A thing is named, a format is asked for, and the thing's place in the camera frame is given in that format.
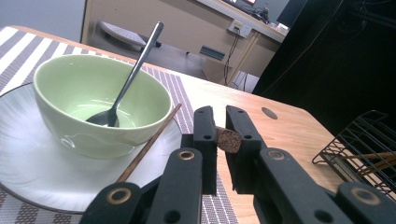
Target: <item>black wire rack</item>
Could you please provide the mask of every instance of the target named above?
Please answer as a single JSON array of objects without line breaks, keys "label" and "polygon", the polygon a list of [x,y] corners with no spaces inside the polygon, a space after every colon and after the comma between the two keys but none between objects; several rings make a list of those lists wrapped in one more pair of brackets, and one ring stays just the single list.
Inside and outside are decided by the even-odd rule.
[{"label": "black wire rack", "polygon": [[312,162],[327,162],[344,181],[372,185],[396,201],[396,132],[383,122],[387,116],[360,115]]}]

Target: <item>wooden table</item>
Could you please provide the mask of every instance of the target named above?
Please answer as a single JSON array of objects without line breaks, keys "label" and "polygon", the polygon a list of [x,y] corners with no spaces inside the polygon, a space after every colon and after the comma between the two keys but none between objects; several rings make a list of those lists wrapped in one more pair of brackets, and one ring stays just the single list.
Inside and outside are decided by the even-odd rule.
[{"label": "wooden table", "polygon": [[[15,28],[134,63],[133,59],[101,49],[95,49],[58,36],[45,34],[25,27]],[[145,64],[145,66],[179,76],[192,108],[195,110],[202,106],[211,105],[217,126],[225,126],[226,105],[240,107],[250,115],[250,118],[268,147],[278,147],[287,150],[319,185],[336,191],[338,185],[342,182],[341,178],[327,165],[317,165],[311,162],[332,141],[333,136],[305,110],[170,71],[152,64]],[[275,112],[277,119],[271,119],[264,115],[262,107],[269,108]],[[237,195],[232,191],[233,186],[228,166],[225,156],[220,150],[218,170],[238,221],[240,223],[259,223],[252,205],[252,196]]]}]

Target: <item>spoon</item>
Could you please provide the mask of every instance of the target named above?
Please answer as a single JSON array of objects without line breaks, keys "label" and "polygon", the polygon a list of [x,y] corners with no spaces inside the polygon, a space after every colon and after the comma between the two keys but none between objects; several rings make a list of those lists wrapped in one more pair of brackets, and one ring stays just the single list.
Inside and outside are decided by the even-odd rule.
[{"label": "spoon", "polygon": [[134,65],[134,68],[132,69],[131,74],[128,76],[128,79],[126,80],[125,84],[123,85],[113,106],[111,106],[111,108],[108,109],[107,111],[97,113],[97,114],[93,115],[92,117],[88,118],[87,122],[97,124],[97,125],[107,126],[107,127],[119,127],[120,126],[119,118],[117,117],[117,108],[120,105],[120,101],[121,101],[122,97],[124,96],[125,92],[127,92],[129,86],[131,85],[132,81],[134,80],[134,77],[139,72],[140,67],[142,66],[143,62],[149,56],[149,52],[151,51],[154,44],[157,42],[157,38],[160,35],[162,30],[163,30],[163,23],[159,21],[155,25],[154,30],[152,31],[152,34],[151,34],[150,38],[148,39],[148,43],[146,44],[145,48],[143,49],[142,54],[140,54],[139,59],[137,60],[136,64]]}]

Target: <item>bowl rim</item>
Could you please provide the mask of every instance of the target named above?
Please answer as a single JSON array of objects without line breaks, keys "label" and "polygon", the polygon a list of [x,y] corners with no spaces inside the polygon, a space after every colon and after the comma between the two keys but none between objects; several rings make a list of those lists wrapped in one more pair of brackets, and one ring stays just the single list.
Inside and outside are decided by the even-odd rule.
[{"label": "bowl rim", "polygon": [[76,122],[78,122],[78,123],[80,123],[80,124],[89,125],[89,126],[92,126],[92,127],[95,127],[95,128],[103,129],[103,130],[120,130],[120,131],[131,131],[131,130],[134,130],[134,131],[135,131],[135,130],[147,129],[147,128],[151,127],[151,126],[155,126],[155,125],[157,125],[157,124],[163,122],[163,121],[169,116],[169,114],[171,113],[171,111],[172,111],[172,105],[173,105],[173,100],[172,100],[172,96],[171,96],[171,93],[169,92],[169,90],[167,90],[167,89],[165,88],[165,86],[164,86],[157,78],[155,78],[154,76],[152,76],[152,75],[149,74],[148,72],[143,71],[142,69],[140,69],[140,70],[139,70],[139,73],[142,72],[143,74],[145,74],[146,76],[148,76],[149,78],[151,78],[152,80],[154,80],[155,82],[157,82],[158,84],[160,84],[160,85],[163,87],[163,89],[165,90],[165,92],[167,93],[166,95],[168,96],[167,98],[169,99],[169,104],[170,104],[170,106],[169,106],[169,109],[168,109],[168,111],[166,112],[166,114],[165,114],[161,119],[158,119],[157,121],[155,121],[155,122],[153,122],[153,123],[150,123],[150,124],[147,124],[147,125],[144,125],[144,126],[133,127],[133,128],[120,128],[120,127],[107,127],[107,126],[102,126],[102,125],[98,125],[98,124],[93,124],[93,123],[89,123],[89,122],[87,122],[87,121],[85,121],[85,120],[76,119],[76,118],[74,118],[74,117],[68,115],[67,113],[63,112],[62,110],[60,110],[59,108],[57,108],[56,106],[54,106],[54,105],[44,96],[44,94],[41,92],[41,90],[38,88],[38,86],[37,86],[37,84],[36,84],[36,83],[37,83],[37,81],[36,81],[37,75],[36,75],[36,74],[37,74],[37,73],[39,72],[39,70],[40,70],[42,67],[44,67],[46,64],[51,63],[51,62],[53,62],[54,60],[57,60],[57,59],[60,59],[60,58],[69,58],[69,57],[70,57],[70,58],[72,58],[72,57],[91,57],[91,58],[96,58],[96,59],[105,60],[105,61],[109,60],[109,61],[112,61],[112,62],[114,62],[114,63],[123,63],[123,64],[126,64],[126,65],[130,66],[130,67],[131,67],[131,71],[132,71],[132,67],[134,66],[134,64],[130,64],[130,63],[127,63],[127,62],[122,61],[122,60],[117,60],[117,59],[114,59],[114,58],[107,58],[107,57],[101,56],[101,55],[91,55],[91,54],[67,54],[67,55],[56,56],[56,57],[53,57],[53,58],[50,58],[50,59],[44,61],[42,64],[40,64],[40,65],[37,67],[37,69],[36,69],[35,72],[34,72],[34,76],[33,76],[34,90],[35,90],[35,92],[40,96],[40,98],[41,98],[51,109],[55,110],[57,113],[61,113],[62,115],[66,116],[66,117],[68,117],[68,118],[70,118],[70,119],[72,119],[72,120],[74,120],[74,121],[76,121]]}]

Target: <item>spoon head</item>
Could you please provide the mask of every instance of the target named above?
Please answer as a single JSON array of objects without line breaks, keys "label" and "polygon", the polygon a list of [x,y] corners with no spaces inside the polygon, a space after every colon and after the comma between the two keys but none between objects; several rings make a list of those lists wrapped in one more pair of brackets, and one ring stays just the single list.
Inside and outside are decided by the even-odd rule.
[{"label": "spoon head", "polygon": [[105,127],[120,127],[117,113],[112,110],[107,110],[93,115],[87,119],[87,122],[105,126]]}]

